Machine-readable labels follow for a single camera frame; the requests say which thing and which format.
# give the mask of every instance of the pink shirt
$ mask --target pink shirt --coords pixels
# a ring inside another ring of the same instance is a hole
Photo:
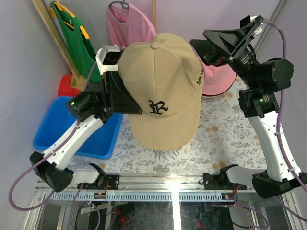
[[[156,36],[154,26],[134,5],[128,9],[111,5],[108,8],[107,25],[111,45],[127,47],[134,42],[152,42]]]

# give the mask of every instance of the green shirt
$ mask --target green shirt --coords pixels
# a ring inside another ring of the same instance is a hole
[[[96,60],[96,52],[90,40],[85,39],[81,34],[80,26],[83,24],[77,17],[73,18],[66,11],[59,10],[54,2],[52,2],[50,6],[59,21],[73,62],[75,63],[79,73],[84,77],[87,77]],[[74,29],[67,26],[64,22],[71,24]],[[93,71],[90,82],[99,82],[100,80],[101,76],[98,67],[96,67]]]

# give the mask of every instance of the wooden pole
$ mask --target wooden pole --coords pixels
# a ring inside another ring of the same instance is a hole
[[[57,27],[53,23],[53,20],[46,9],[42,0],[32,0],[37,12],[39,13],[40,17],[42,18],[45,26],[49,30],[54,42],[56,43],[60,53],[62,54],[66,64],[68,65],[69,69],[72,72],[72,79],[71,79],[71,87],[74,87],[78,90],[83,90],[86,79],[85,77],[81,76],[77,70],[76,65],[74,64],[71,55],[66,47],[65,42],[63,41],[60,33],[58,32]]]
[[[154,29],[157,33],[157,4],[156,4],[156,0],[152,0],[152,4],[153,4],[153,26],[154,26]]]

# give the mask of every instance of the cap button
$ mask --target cap button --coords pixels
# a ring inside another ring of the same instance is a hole
[[[160,47],[161,47],[161,43],[159,43],[159,42],[153,42],[152,43],[152,49],[158,49]]]

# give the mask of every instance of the baseball cap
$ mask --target baseball cap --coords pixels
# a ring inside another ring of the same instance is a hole
[[[199,61],[204,70],[205,84],[202,89],[202,95],[207,97],[218,96],[230,89],[236,80],[236,73],[229,65],[219,67],[206,66],[200,57]]]
[[[133,136],[147,148],[178,149],[196,133],[203,70],[181,37],[157,35],[153,42],[129,45],[118,61],[123,83],[142,109],[129,114]]]

